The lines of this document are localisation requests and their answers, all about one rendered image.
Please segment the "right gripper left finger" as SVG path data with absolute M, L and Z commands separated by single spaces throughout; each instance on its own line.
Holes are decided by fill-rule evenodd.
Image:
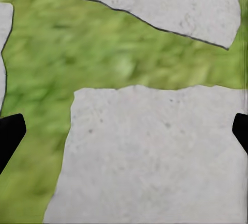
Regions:
M 21 113 L 0 118 L 0 174 L 26 134 Z

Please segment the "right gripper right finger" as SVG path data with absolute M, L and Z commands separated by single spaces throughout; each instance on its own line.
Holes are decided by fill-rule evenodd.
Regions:
M 241 113 L 236 114 L 232 132 L 248 154 L 248 115 Z

